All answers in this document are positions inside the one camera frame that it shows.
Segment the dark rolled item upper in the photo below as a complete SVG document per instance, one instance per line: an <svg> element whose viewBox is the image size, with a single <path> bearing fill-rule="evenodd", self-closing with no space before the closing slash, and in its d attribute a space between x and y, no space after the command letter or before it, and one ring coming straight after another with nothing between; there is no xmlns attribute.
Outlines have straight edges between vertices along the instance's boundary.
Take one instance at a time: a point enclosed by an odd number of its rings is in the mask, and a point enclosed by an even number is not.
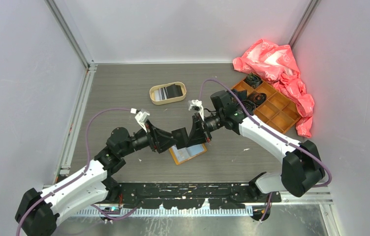
<svg viewBox="0 0 370 236"><path fill-rule="evenodd" d="M246 78L244 79L244 82L248 84L250 87L252 87L253 89L256 89L263 83L263 80L257 74L250 73L246 76Z"/></svg>

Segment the dark rolled item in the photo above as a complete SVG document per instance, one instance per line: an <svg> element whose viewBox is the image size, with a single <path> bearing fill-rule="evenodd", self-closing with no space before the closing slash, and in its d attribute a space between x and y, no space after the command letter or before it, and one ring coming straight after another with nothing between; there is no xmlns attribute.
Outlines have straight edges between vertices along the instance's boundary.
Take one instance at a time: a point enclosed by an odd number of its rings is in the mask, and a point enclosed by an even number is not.
<svg viewBox="0 0 370 236"><path fill-rule="evenodd" d="M243 100L242 104L251 116L254 115L254 110L256 109L256 104L254 102L250 100Z"/></svg>
<svg viewBox="0 0 370 236"><path fill-rule="evenodd" d="M250 73L246 76L246 78L244 79L244 82L248 84L250 87L252 87L253 89L256 89L263 83L263 80L257 74Z"/></svg>
<svg viewBox="0 0 370 236"><path fill-rule="evenodd" d="M263 102L267 100L267 95L265 93L252 93L247 99L253 102L256 106L260 106Z"/></svg>

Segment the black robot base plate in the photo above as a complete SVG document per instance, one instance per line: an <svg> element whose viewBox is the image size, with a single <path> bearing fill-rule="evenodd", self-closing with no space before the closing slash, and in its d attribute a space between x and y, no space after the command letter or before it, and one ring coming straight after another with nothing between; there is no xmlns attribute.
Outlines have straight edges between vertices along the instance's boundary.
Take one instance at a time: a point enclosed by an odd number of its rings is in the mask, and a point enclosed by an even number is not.
<svg viewBox="0 0 370 236"><path fill-rule="evenodd" d="M263 194L252 183L120 183L102 200L102 204L121 205L142 209L199 209L208 202L210 209L241 209L246 204L265 204L268 200L280 203L279 193Z"/></svg>

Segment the orange card holder wallet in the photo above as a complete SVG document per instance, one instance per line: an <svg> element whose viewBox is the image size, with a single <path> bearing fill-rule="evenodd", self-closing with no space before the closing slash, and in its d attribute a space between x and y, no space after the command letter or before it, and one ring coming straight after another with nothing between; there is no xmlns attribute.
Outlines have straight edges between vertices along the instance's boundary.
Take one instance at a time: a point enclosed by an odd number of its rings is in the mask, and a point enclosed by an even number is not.
<svg viewBox="0 0 370 236"><path fill-rule="evenodd" d="M192 158L199 156L207 151L207 148L204 144L194 145L191 147L185 147L177 149L176 146L169 148L169 152L176 165L180 165L186 161L191 160Z"/></svg>

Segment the dark rolled item right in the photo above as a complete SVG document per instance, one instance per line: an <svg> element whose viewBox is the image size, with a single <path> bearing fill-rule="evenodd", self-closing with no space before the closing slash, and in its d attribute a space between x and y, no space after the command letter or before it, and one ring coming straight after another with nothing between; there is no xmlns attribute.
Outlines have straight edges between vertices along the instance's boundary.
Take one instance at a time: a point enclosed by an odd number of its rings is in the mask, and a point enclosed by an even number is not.
<svg viewBox="0 0 370 236"><path fill-rule="evenodd" d="M267 95L265 93L252 93L247 99L253 102L256 106L260 106L263 102L267 100Z"/></svg>

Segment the stack of striped cards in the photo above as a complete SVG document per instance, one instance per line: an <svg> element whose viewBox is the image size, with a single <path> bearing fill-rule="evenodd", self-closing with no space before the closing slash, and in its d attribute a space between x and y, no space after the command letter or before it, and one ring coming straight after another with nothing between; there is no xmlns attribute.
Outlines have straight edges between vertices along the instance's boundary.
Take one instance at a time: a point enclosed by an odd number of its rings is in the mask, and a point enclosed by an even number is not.
<svg viewBox="0 0 370 236"><path fill-rule="evenodd" d="M167 100L167 99L169 99L169 94L168 94L167 87L157 88L154 91L154 100L155 101L163 101L163 100Z"/></svg>

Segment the pink plastic bag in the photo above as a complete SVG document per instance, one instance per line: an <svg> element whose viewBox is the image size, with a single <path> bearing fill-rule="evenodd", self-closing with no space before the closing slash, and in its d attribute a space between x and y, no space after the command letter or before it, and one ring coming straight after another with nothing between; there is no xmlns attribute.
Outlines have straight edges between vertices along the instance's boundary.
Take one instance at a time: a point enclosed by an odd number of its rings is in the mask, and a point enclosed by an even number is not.
<svg viewBox="0 0 370 236"><path fill-rule="evenodd" d="M236 71L259 75L295 103L301 119L296 123L299 136L311 138L314 99L301 79L291 47L259 39L242 56L232 61Z"/></svg>

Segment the aluminium front rail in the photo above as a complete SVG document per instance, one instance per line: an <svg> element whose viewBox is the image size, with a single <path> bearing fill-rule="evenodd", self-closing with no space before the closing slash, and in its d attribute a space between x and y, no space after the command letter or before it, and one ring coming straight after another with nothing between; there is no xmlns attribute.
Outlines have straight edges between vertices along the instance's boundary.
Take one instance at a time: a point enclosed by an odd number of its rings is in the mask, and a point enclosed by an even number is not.
<svg viewBox="0 0 370 236"><path fill-rule="evenodd" d="M321 205L332 204L333 199L330 192L326 188L314 188L309 190L301 197L295 197L287 191L274 192L281 195L280 203L272 203L273 206L280 205ZM103 212L111 216L123 216L130 214L133 217L139 216L254 216L259 218L262 210L266 207L265 204L251 203L246 204L241 209L210 209L208 202L204 202L203 206L199 209L165 209L160 207L157 209L142 209L140 207L125 208L121 205L115 204L102 204L101 202L91 204L86 208L78 211L72 216L101 216Z"/></svg>

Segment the beige oval tray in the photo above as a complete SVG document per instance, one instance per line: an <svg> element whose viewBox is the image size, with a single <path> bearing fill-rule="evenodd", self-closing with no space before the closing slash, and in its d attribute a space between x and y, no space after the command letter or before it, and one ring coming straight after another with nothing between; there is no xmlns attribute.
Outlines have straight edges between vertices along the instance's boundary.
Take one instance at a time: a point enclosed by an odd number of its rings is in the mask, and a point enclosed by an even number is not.
<svg viewBox="0 0 370 236"><path fill-rule="evenodd" d="M186 98L186 93L186 87L182 82L153 86L149 90L151 102L158 106L182 101Z"/></svg>

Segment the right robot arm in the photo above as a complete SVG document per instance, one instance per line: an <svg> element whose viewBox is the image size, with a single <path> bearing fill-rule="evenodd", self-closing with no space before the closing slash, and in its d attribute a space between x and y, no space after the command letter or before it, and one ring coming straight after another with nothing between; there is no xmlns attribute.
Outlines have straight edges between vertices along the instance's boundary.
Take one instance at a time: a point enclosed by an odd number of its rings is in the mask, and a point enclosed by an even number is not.
<svg viewBox="0 0 370 236"><path fill-rule="evenodd" d="M210 97L214 111L204 116L202 101L190 100L189 110L195 110L193 127L185 146L211 141L211 133L222 127L259 144L281 164L276 173L259 174L249 189L250 197L263 201L269 193L288 191L301 197L319 182L330 178L321 162L317 146L311 141L300 142L279 133L247 110L246 105L234 92L218 91Z"/></svg>

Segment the orange compartment organizer box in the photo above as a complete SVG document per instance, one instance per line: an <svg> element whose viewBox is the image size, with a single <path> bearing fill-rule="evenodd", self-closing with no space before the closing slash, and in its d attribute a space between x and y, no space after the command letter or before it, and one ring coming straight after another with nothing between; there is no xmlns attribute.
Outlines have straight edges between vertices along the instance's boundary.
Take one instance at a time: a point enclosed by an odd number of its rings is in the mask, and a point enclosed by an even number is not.
<svg viewBox="0 0 370 236"><path fill-rule="evenodd" d="M240 80L232 88L237 91L246 90L248 95L264 93L266 101L253 112L264 123L280 133L286 133L301 119L296 104L267 82L262 81L259 86L254 87Z"/></svg>

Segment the dark rolled item lower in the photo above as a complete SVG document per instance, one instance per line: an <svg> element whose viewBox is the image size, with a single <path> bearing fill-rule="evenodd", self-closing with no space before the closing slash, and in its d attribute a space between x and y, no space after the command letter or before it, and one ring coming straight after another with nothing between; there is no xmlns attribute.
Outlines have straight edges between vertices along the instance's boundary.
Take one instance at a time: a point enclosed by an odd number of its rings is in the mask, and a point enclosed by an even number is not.
<svg viewBox="0 0 370 236"><path fill-rule="evenodd" d="M256 104L254 102L250 100L243 100L242 104L251 116L254 115L254 110L256 109Z"/></svg>

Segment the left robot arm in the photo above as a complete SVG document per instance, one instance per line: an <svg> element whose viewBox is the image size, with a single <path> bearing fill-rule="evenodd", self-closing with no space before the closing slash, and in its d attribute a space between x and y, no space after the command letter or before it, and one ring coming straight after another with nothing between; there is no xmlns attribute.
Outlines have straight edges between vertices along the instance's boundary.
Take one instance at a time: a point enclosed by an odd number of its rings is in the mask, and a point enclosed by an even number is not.
<svg viewBox="0 0 370 236"><path fill-rule="evenodd" d="M31 188L23 195L15 215L16 234L24 231L28 236L50 236L62 222L87 206L103 200L114 203L120 190L112 175L125 165L125 156L146 147L162 153L176 143L172 133L149 121L132 135L124 127L115 128L105 148L85 167L51 187L41 191Z"/></svg>

